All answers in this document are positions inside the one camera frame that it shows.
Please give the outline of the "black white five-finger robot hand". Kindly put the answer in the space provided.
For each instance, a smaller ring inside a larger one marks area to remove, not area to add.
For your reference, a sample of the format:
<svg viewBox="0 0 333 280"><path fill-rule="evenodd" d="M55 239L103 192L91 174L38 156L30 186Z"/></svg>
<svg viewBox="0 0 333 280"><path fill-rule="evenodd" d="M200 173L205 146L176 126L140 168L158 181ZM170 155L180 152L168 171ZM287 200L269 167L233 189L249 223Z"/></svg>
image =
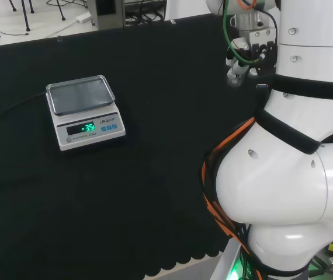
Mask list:
<svg viewBox="0 0 333 280"><path fill-rule="evenodd" d="M276 57L277 46L274 41L250 45L243 37L233 39L226 58L228 85L238 88L245 78L274 74Z"/></svg>

